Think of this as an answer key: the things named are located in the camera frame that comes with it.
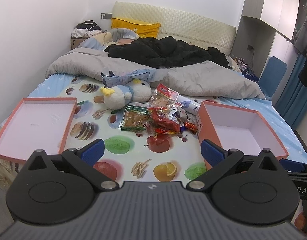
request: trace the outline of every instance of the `headboard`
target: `headboard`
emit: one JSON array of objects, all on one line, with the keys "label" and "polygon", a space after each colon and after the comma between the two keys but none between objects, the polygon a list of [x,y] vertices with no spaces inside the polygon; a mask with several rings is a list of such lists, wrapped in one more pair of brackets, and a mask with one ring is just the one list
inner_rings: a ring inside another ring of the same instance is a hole
[{"label": "headboard", "polygon": [[216,47],[226,55],[230,54],[236,36],[236,27],[194,13],[149,4],[116,2],[112,16],[159,22],[158,39],[172,36],[204,49]]}]

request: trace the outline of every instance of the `silver bolt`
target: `silver bolt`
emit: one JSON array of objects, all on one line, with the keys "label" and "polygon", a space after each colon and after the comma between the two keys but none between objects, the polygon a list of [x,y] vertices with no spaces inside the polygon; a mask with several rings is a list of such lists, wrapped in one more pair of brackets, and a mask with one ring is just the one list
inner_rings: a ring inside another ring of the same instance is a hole
[{"label": "silver bolt", "polygon": [[105,189],[113,189],[113,188],[115,188],[117,185],[116,185],[116,183],[115,183],[114,181],[112,181],[112,180],[106,180],[106,181],[102,182],[102,183],[100,184],[100,186],[103,187],[103,188],[105,188]]},{"label": "silver bolt", "polygon": [[205,184],[200,180],[194,180],[189,182],[189,187],[193,189],[202,189],[204,188]]}]

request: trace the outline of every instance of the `plush toy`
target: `plush toy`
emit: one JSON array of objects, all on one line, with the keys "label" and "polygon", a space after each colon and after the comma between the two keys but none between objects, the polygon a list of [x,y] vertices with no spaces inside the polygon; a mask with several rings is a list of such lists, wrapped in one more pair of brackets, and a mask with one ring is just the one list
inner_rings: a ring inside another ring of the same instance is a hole
[{"label": "plush toy", "polygon": [[112,88],[101,88],[105,105],[118,110],[130,102],[147,102],[151,97],[151,88],[148,82],[134,79],[125,86],[118,85]]}]

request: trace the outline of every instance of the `wall socket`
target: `wall socket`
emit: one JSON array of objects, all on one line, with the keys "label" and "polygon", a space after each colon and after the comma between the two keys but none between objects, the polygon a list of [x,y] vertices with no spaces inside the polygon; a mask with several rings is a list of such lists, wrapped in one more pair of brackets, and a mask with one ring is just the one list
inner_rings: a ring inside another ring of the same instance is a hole
[{"label": "wall socket", "polygon": [[110,20],[112,18],[112,13],[102,13],[101,19]]},{"label": "wall socket", "polygon": [[253,46],[251,46],[251,45],[248,45],[248,47],[247,47],[247,50],[250,50],[250,51],[252,51],[252,50],[254,50],[254,48],[253,48]]}]

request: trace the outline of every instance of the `pink box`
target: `pink box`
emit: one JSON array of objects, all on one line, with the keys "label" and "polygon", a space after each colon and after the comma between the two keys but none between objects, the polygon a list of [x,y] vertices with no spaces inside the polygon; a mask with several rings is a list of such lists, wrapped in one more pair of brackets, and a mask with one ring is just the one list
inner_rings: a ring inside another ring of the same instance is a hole
[{"label": "pink box", "polygon": [[0,158],[25,163],[36,149],[64,150],[76,98],[23,98],[0,130]]},{"label": "pink box", "polygon": [[197,114],[200,144],[209,139],[225,150],[236,148],[245,155],[258,155],[270,148],[278,160],[288,151],[260,112],[203,101]]}]

